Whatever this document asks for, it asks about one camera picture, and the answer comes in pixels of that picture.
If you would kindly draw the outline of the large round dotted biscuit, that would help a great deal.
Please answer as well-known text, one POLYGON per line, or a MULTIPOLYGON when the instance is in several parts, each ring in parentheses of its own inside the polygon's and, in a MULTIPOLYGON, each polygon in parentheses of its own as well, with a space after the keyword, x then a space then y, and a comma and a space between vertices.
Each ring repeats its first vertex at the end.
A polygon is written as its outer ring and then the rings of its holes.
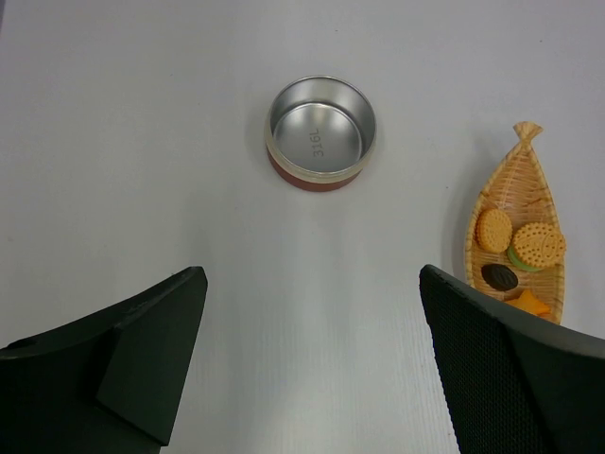
POLYGON ((531 222, 515 232, 510 250, 525 266, 535 269, 550 268, 564 259, 566 240, 554 224, 531 222))

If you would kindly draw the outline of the small round sandwich cookie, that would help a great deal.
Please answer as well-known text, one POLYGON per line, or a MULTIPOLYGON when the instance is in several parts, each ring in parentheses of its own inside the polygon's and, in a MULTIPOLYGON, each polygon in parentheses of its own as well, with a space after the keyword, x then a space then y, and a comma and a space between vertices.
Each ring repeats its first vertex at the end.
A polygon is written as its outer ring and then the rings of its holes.
POLYGON ((512 238, 510 217, 500 209, 486 209, 479 215, 475 233, 481 249, 489 253, 502 253, 512 238))

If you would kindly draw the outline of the green round cookie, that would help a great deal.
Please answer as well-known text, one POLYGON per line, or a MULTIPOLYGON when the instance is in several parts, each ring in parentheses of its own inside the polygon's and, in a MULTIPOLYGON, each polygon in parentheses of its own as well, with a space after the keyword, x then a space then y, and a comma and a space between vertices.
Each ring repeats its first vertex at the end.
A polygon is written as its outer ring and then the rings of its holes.
POLYGON ((507 256, 509 258, 510 263, 519 270, 528 271, 528 272, 537 272, 537 271, 542 270, 542 268, 533 267, 533 266, 528 265, 525 262, 523 262, 518 257, 518 255, 516 254, 516 252, 514 251, 514 248, 512 246, 509 246, 507 248, 507 256))

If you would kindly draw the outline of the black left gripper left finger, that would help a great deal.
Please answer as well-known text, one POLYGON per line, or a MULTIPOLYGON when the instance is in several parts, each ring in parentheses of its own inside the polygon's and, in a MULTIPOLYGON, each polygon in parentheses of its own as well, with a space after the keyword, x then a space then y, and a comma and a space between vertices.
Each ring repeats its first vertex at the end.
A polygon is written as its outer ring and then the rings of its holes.
POLYGON ((1 350, 4 453, 158 453, 170 443, 204 309, 189 267, 1 350))

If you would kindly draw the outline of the dark chocolate leaf cookie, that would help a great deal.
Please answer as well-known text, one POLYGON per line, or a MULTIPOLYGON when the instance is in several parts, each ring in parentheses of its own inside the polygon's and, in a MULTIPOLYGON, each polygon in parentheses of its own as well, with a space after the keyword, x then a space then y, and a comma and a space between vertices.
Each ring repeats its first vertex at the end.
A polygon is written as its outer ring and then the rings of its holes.
POLYGON ((481 268, 483 280, 497 291, 509 291, 519 284, 517 275, 507 266, 488 264, 481 268))

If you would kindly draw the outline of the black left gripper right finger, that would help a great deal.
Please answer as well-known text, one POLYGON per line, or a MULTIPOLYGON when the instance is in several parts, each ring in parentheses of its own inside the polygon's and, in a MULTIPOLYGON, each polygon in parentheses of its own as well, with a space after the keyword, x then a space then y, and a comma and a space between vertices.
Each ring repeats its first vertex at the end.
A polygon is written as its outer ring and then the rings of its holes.
POLYGON ((432 265, 420 271, 420 294, 460 452, 603 452, 602 339, 432 265))

